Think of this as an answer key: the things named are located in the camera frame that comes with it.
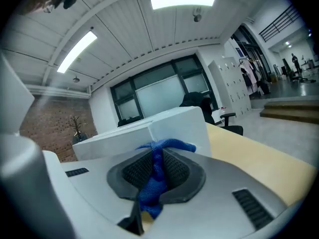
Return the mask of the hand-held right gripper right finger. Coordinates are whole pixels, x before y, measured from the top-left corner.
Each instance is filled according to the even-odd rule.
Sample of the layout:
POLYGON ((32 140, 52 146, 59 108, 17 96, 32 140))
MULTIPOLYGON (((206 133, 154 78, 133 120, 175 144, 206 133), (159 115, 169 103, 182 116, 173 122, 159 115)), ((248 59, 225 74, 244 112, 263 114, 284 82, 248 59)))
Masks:
POLYGON ((233 192, 246 189, 276 218, 287 205, 272 190, 237 166, 173 149, 206 173, 202 189, 188 202, 167 204, 149 228, 151 239, 239 239, 255 232, 233 192))

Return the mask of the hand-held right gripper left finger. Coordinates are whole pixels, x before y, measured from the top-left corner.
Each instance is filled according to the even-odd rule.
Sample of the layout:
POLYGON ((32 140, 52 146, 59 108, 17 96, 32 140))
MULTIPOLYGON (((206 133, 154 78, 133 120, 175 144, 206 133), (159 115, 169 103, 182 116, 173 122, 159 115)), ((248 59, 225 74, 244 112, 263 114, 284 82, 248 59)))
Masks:
POLYGON ((130 216, 133 201, 120 199, 107 182, 111 167, 133 155, 119 154, 92 160, 60 163, 57 155, 43 151, 53 189, 77 239, 137 239, 118 223, 130 216))

